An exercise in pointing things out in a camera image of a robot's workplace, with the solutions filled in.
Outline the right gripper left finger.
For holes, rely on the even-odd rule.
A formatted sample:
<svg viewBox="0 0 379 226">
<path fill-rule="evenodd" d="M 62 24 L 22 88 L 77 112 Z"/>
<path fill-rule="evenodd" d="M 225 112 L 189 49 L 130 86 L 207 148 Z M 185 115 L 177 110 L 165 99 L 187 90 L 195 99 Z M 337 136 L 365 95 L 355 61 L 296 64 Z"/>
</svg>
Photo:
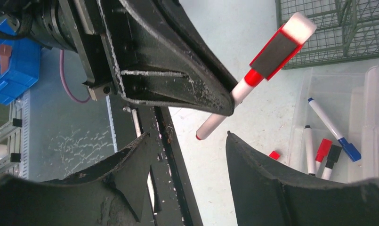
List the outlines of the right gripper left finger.
<svg viewBox="0 0 379 226">
<path fill-rule="evenodd" d="M 0 174 L 0 226 L 134 226 L 140 223 L 153 140 L 146 132 L 65 179 Z"/>
</svg>

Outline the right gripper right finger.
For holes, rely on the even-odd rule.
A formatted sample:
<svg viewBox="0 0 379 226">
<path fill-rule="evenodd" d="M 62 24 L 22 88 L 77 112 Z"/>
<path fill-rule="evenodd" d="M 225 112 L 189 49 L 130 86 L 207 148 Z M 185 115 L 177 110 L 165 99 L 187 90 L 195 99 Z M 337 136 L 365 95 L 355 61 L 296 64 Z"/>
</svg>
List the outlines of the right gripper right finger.
<svg viewBox="0 0 379 226">
<path fill-rule="evenodd" d="M 232 132 L 226 158 L 240 226 L 379 226 L 379 178 L 344 184 L 313 177 Z"/>
</svg>

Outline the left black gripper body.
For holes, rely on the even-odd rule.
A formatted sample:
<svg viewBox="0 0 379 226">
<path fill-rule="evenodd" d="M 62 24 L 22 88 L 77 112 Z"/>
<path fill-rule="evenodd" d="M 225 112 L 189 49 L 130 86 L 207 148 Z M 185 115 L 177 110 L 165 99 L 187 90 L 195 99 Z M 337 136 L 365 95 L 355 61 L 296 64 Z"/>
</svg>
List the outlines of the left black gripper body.
<svg viewBox="0 0 379 226">
<path fill-rule="evenodd" d="M 0 39 L 28 38 L 45 48 L 77 53 L 92 100 L 97 100 L 97 92 L 121 95 L 109 66 L 106 31 L 95 0 L 0 0 L 0 17 L 12 30 L 0 30 Z"/>
</svg>

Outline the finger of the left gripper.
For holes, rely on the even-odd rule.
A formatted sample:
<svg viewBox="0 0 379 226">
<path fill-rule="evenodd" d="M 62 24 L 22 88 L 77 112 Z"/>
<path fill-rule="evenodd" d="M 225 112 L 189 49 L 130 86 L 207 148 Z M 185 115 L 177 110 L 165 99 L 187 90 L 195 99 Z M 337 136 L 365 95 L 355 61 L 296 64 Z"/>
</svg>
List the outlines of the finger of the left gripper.
<svg viewBox="0 0 379 226">
<path fill-rule="evenodd" d="M 103 41 L 122 99 L 230 116 L 236 79 L 177 0 L 99 0 Z"/>
</svg>

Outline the red cap marker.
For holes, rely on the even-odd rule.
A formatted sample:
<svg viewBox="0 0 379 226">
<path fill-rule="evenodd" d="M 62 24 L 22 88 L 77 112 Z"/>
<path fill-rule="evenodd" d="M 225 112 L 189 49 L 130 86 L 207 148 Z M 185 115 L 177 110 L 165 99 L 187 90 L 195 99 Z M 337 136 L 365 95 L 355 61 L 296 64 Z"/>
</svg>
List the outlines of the red cap marker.
<svg viewBox="0 0 379 226">
<path fill-rule="evenodd" d="M 328 139 L 322 139 L 315 157 L 316 174 L 319 171 L 322 161 L 328 155 L 332 146 L 332 141 Z"/>
<path fill-rule="evenodd" d="M 250 70 L 230 95 L 237 107 L 262 81 L 270 80 L 315 33 L 317 25 L 299 12 L 282 25 L 250 63 Z"/>
<path fill-rule="evenodd" d="M 276 151 L 272 151 L 268 156 L 274 160 L 278 160 L 281 157 L 281 155 Z"/>
</svg>

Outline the black cap marker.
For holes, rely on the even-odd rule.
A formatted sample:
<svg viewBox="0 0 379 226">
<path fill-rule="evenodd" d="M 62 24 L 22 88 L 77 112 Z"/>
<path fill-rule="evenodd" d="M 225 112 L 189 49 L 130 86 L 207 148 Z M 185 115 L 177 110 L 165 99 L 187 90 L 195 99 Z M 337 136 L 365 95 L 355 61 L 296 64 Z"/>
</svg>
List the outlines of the black cap marker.
<svg viewBox="0 0 379 226">
<path fill-rule="evenodd" d="M 308 175 L 316 175 L 316 165 L 314 160 L 314 147 L 313 147 L 313 136 L 312 129 L 310 125 L 306 125 L 304 128 L 304 139 L 305 139 L 305 149 L 306 149 L 306 162 L 307 162 L 307 173 Z"/>
<path fill-rule="evenodd" d="M 323 169 L 321 179 L 329 180 L 334 168 L 334 165 L 338 162 L 342 147 L 338 145 L 332 145 L 327 155 L 325 167 Z"/>
</svg>

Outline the blue cap whiteboard marker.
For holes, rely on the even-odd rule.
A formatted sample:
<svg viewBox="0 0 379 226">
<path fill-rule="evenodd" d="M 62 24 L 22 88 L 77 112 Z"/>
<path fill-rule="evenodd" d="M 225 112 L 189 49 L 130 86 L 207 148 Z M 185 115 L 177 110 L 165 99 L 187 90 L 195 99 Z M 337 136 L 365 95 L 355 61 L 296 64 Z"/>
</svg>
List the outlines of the blue cap whiteboard marker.
<svg viewBox="0 0 379 226">
<path fill-rule="evenodd" d="M 318 115 L 318 117 L 322 120 L 327 129 L 331 132 L 331 134 L 335 137 L 338 143 L 342 146 L 345 153 L 348 155 L 352 162 L 356 162 L 361 160 L 361 153 L 357 150 L 357 148 L 349 143 L 346 137 L 340 132 L 338 127 L 333 123 L 327 113 L 321 108 L 318 102 L 310 97 L 308 100 L 308 104 L 314 110 L 314 112 Z"/>
</svg>

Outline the white plastic drawer organizer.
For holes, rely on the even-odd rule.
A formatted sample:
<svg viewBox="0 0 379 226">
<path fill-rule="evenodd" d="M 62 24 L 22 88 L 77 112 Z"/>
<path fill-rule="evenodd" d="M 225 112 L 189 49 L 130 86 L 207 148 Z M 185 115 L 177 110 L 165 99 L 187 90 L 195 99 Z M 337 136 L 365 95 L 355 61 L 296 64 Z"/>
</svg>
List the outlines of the white plastic drawer organizer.
<svg viewBox="0 0 379 226">
<path fill-rule="evenodd" d="M 361 153 L 353 162 L 341 153 L 334 165 L 331 180 L 352 183 L 379 178 L 379 64 L 367 67 L 357 62 L 347 71 L 305 71 L 295 105 L 286 164 L 307 172 L 304 128 L 311 127 L 313 145 L 318 149 L 324 140 L 338 141 L 308 103 L 317 101 L 336 128 Z"/>
</svg>

